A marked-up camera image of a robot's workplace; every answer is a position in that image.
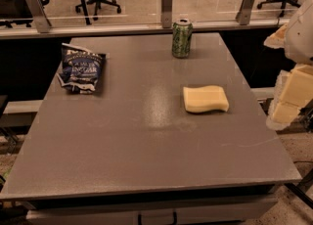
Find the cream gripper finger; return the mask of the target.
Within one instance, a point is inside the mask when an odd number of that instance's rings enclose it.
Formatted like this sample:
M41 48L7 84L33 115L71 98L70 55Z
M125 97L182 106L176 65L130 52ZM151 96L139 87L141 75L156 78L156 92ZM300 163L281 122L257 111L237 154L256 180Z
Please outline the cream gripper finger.
M284 41L285 41L285 32L287 29L287 24L282 25L278 30L276 30L274 33L269 35L265 41L264 45L266 47L272 48L272 49L279 49L284 47Z
M297 64L291 71L281 70L274 87L266 125L272 130L290 126L313 99L313 67Z

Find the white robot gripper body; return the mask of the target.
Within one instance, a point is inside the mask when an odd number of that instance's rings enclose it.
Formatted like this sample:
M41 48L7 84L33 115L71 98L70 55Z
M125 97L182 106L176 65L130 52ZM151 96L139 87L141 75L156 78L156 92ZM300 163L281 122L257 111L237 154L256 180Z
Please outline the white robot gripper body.
M285 55L298 64L313 64L313 0L305 0L291 17L284 40Z

